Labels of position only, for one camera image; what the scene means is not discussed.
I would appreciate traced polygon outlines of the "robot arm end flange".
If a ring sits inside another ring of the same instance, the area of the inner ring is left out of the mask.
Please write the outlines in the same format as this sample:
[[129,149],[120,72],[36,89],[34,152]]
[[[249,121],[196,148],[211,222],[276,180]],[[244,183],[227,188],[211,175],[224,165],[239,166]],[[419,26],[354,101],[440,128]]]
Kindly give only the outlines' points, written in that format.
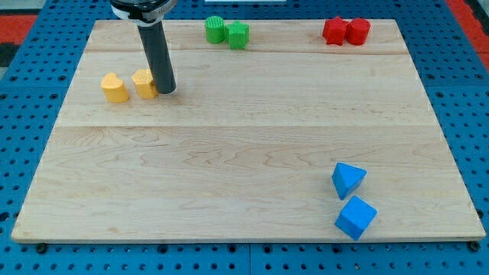
[[179,0],[110,0],[113,13],[122,20],[149,27],[164,19]]

